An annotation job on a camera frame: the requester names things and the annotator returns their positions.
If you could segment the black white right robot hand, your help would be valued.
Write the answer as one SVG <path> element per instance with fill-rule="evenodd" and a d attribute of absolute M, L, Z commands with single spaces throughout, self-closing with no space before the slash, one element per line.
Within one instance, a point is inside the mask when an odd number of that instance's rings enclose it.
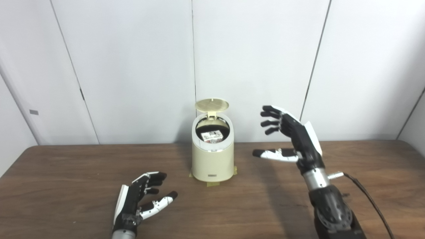
<path fill-rule="evenodd" d="M 293 148 L 255 149 L 252 154 L 262 159 L 281 162 L 295 162 L 303 175 L 314 169 L 325 169 L 320 142 L 310 122 L 302 124 L 289 111 L 283 108 L 266 105 L 260 115 L 263 118 L 274 118 L 261 122 L 261 127 L 268 127 L 266 135 L 281 132 L 291 139 Z"/>

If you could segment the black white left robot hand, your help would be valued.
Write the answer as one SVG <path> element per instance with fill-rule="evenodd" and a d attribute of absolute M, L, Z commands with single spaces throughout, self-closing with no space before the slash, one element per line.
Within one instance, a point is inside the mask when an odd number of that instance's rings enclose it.
<path fill-rule="evenodd" d="M 164 210 L 178 197 L 172 191 L 166 196 L 139 205 L 148 194 L 158 194 L 167 174 L 159 171 L 146 172 L 128 185 L 122 185 L 117 200 L 112 228 L 112 239 L 135 239 L 139 225 Z"/>

